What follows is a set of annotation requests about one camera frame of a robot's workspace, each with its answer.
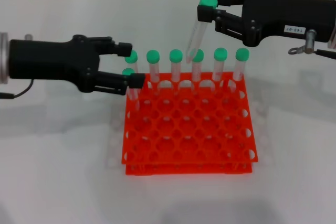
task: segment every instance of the clear plastic test tube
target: clear plastic test tube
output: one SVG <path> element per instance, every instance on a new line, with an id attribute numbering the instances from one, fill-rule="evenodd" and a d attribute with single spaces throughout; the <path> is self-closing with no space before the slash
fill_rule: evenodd
<path id="1" fill-rule="evenodd" d="M 202 50 L 198 50 L 195 58 L 193 59 L 193 64 L 191 67 L 192 80 L 198 82 L 201 80 L 202 73 L 202 60 L 204 59 L 204 53 Z"/>
<path id="2" fill-rule="evenodd" d="M 218 6 L 218 0 L 200 0 L 199 5 L 210 6 L 215 9 Z M 198 21 L 198 18 L 196 19 L 185 54 L 187 63 L 190 63 L 196 56 L 207 25 L 208 22 L 201 22 Z"/>
<path id="3" fill-rule="evenodd" d="M 236 66 L 233 72 L 233 80 L 240 81 L 243 78 L 245 63 L 248 60 L 250 52 L 246 48 L 239 48 L 236 52 Z"/>
<path id="4" fill-rule="evenodd" d="M 159 61 L 160 54 L 156 50 L 150 50 L 147 52 L 147 61 L 149 63 L 149 73 L 151 75 L 151 82 L 159 82 L 160 72 L 159 72 Z"/>
<path id="5" fill-rule="evenodd" d="M 334 26 L 334 30 L 332 31 L 328 41 L 328 48 L 336 49 L 336 26 Z"/>
<path id="6" fill-rule="evenodd" d="M 174 49 L 171 50 L 169 54 L 169 59 L 172 63 L 172 82 L 179 82 L 181 75 L 181 61 L 183 54 L 180 50 Z"/>
<path id="7" fill-rule="evenodd" d="M 214 53 L 215 58 L 215 66 L 214 71 L 212 73 L 212 79 L 214 81 L 220 81 L 222 79 L 223 69 L 224 69 L 224 61 L 227 58 L 227 51 L 225 48 L 217 48 Z"/>
<path id="8" fill-rule="evenodd" d="M 128 64 L 128 67 L 133 69 L 135 73 L 139 73 L 138 72 L 138 54 L 136 51 L 132 50 L 131 52 L 131 56 L 130 57 L 125 57 L 125 61 Z"/>
<path id="9" fill-rule="evenodd" d="M 134 70 L 131 68 L 125 68 L 122 72 L 124 76 L 130 76 L 133 73 L 134 73 Z M 137 89 L 130 89 L 129 87 L 127 87 L 126 94 L 130 98 L 131 101 L 136 101 L 138 99 Z"/>

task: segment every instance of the green test tube cap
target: green test tube cap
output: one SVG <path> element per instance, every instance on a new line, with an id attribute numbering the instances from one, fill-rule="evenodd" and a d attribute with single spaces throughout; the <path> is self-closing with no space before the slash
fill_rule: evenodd
<path id="1" fill-rule="evenodd" d="M 183 53 L 181 50 L 174 49 L 170 51 L 169 59 L 172 63 L 179 63 L 182 61 Z"/>
<path id="2" fill-rule="evenodd" d="M 130 57 L 125 57 L 125 61 L 128 64 L 136 63 L 138 61 L 138 54 L 137 54 L 137 52 L 134 51 L 134 50 L 132 50 L 131 56 Z"/>
<path id="3" fill-rule="evenodd" d="M 202 50 L 198 50 L 193 62 L 198 63 L 204 59 L 204 52 Z"/>
<path id="4" fill-rule="evenodd" d="M 150 50 L 147 52 L 147 61 L 150 64 L 156 64 L 160 60 L 160 54 L 156 50 Z"/>
<path id="5" fill-rule="evenodd" d="M 131 69 L 131 68 L 125 68 L 123 71 L 122 71 L 122 75 L 124 76 L 130 76 L 132 73 L 134 73 L 134 70 Z"/>
<path id="6" fill-rule="evenodd" d="M 227 50 L 225 48 L 219 47 L 215 50 L 214 53 L 215 60 L 225 61 L 227 58 Z"/>
<path id="7" fill-rule="evenodd" d="M 247 61 L 248 57 L 250 55 L 250 52 L 246 48 L 239 48 L 236 52 L 236 59 L 239 61 Z"/>
<path id="8" fill-rule="evenodd" d="M 213 9 L 216 9 L 218 0 L 199 0 L 199 5 L 211 6 Z"/>

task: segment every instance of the black cable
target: black cable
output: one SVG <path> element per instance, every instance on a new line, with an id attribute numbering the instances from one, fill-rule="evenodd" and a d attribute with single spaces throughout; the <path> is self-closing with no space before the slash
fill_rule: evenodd
<path id="1" fill-rule="evenodd" d="M 15 94 L 14 98 L 20 97 L 21 95 L 27 93 L 29 91 L 29 89 L 33 86 L 33 84 L 34 84 L 34 80 L 31 80 L 29 86 L 24 91 L 22 91 L 21 93 Z"/>
<path id="2" fill-rule="evenodd" d="M 20 92 L 19 94 L 0 93 L 0 99 L 14 99 L 14 98 L 20 97 L 21 95 L 27 93 L 28 90 L 31 89 L 33 84 L 34 84 L 34 80 L 31 80 L 29 86 L 24 91 Z"/>

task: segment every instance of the test tube rack hole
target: test tube rack hole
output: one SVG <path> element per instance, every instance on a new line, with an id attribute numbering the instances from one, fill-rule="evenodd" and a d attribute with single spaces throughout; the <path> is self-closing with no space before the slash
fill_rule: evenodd
<path id="1" fill-rule="evenodd" d="M 252 172 L 258 162 L 244 78 L 223 72 L 200 82 L 146 74 L 139 99 L 127 97 L 122 164 L 128 175 Z"/>

